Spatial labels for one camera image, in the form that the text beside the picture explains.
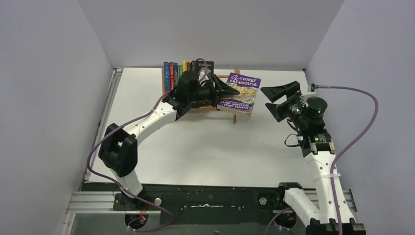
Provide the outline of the dark blue bottom book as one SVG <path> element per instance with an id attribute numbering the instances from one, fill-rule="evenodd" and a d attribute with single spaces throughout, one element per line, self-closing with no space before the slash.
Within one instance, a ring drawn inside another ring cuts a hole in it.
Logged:
<path id="1" fill-rule="evenodd" d="M 192 63 L 192 61 L 188 61 L 188 62 L 186 63 L 186 65 L 187 65 L 187 70 L 188 70 L 188 71 L 193 70 L 193 63 Z"/>

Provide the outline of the yellow Little Prince book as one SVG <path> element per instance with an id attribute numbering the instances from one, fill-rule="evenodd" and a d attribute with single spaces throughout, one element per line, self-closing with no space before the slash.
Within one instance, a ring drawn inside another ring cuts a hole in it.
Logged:
<path id="1" fill-rule="evenodd" d="M 182 62 L 183 72 L 187 71 L 187 65 L 186 65 L 187 62 L 188 62 L 187 60 L 183 60 Z"/>

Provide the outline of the red 13-Storey Treehouse book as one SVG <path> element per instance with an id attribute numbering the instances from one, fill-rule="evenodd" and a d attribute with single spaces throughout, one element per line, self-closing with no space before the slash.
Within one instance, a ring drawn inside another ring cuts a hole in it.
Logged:
<path id="1" fill-rule="evenodd" d="M 175 67 L 176 63 L 169 63 L 169 70 L 170 70 L 170 90 L 173 90 L 175 87 Z"/>

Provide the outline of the blue Jane Eyre book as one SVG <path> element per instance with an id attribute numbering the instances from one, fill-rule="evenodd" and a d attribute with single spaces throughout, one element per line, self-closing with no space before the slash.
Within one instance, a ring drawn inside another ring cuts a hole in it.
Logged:
<path id="1" fill-rule="evenodd" d="M 164 62 L 163 63 L 163 81 L 164 81 L 164 93 L 170 92 L 170 70 L 169 70 L 169 63 L 170 62 Z"/>

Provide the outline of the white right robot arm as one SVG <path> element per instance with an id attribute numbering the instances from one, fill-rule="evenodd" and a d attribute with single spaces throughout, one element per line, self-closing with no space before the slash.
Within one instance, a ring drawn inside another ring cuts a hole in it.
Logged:
<path id="1" fill-rule="evenodd" d="M 298 183 L 280 183 L 276 205 L 291 208 L 305 226 L 307 235 L 365 235 L 347 204 L 335 160 L 336 150 L 323 120 L 327 102 L 315 91 L 302 94 L 297 81 L 275 87 L 262 87 L 269 99 L 266 108 L 277 122 L 287 120 L 312 174 L 318 204 L 315 205 Z"/>

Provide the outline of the purple Treehouse book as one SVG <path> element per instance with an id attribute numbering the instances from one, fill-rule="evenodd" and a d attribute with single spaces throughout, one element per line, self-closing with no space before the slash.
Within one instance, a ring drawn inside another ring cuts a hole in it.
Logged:
<path id="1" fill-rule="evenodd" d="M 232 72 L 229 74 L 226 84 L 237 90 L 238 94 L 220 98 L 216 106 L 217 109 L 234 115 L 247 115 L 247 119 L 249 119 L 253 112 L 256 95 L 260 89 L 261 79 Z"/>

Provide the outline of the green 104-Storey Treehouse book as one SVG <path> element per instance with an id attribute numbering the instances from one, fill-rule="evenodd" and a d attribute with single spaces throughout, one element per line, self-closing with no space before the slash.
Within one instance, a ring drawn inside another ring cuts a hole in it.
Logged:
<path id="1" fill-rule="evenodd" d="M 183 75 L 183 66 L 178 65 L 178 78 L 180 79 Z"/>

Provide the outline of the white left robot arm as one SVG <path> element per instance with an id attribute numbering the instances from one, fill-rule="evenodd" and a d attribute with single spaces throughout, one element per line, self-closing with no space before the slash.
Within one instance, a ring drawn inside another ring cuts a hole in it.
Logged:
<path id="1" fill-rule="evenodd" d="M 197 72 L 188 70 L 179 78 L 175 88 L 162 96 L 149 113 L 125 125 L 113 123 L 107 127 L 98 156 L 120 184 L 127 206 L 139 210 L 145 203 L 143 186 L 135 173 L 138 146 L 163 126 L 180 119 L 193 105 L 216 107 L 221 99 L 238 94 L 237 89 L 216 75 L 202 80 Z"/>

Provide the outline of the black Moon and Sixpence book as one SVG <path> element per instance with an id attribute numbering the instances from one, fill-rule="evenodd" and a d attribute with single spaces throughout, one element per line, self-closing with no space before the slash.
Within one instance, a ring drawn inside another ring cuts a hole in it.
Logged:
<path id="1" fill-rule="evenodd" d="M 192 61 L 193 63 L 193 71 L 196 71 L 199 77 L 199 72 L 201 69 L 210 69 L 212 71 L 212 74 L 214 74 L 214 61 Z"/>

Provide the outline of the Little Women book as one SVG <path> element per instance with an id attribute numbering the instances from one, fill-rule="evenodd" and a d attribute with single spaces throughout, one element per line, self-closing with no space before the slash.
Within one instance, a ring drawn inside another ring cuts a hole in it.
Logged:
<path id="1" fill-rule="evenodd" d="M 179 80 L 179 66 L 174 65 L 174 86 L 176 87 Z"/>

